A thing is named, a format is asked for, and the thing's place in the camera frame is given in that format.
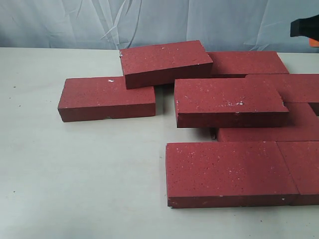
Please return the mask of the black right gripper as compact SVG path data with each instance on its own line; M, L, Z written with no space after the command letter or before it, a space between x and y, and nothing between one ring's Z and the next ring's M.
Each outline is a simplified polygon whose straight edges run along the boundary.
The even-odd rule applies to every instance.
M319 15L292 21L290 37L298 36L309 38L310 47L319 47Z

